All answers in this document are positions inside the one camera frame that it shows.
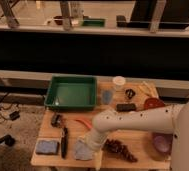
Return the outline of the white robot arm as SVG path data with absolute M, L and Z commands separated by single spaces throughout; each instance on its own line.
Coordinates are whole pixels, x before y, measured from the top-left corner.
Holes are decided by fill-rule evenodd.
M 189 102 L 124 115 L 104 110 L 93 117 L 85 143 L 91 150 L 99 151 L 107 136 L 116 130 L 172 134 L 170 171 L 189 171 Z

